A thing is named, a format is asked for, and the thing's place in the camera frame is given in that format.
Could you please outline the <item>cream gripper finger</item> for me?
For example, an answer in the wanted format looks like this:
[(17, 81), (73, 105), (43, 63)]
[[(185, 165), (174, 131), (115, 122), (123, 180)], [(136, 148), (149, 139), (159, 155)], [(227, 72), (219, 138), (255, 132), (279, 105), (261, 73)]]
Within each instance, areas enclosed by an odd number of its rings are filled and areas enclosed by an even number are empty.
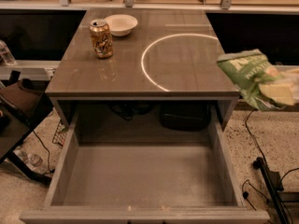
[(261, 93), (275, 101), (284, 105), (294, 105), (295, 100), (292, 96), (294, 85), (291, 83), (272, 83), (260, 84)]
[(275, 66), (266, 69), (266, 83), (299, 84), (299, 68), (279, 71)]

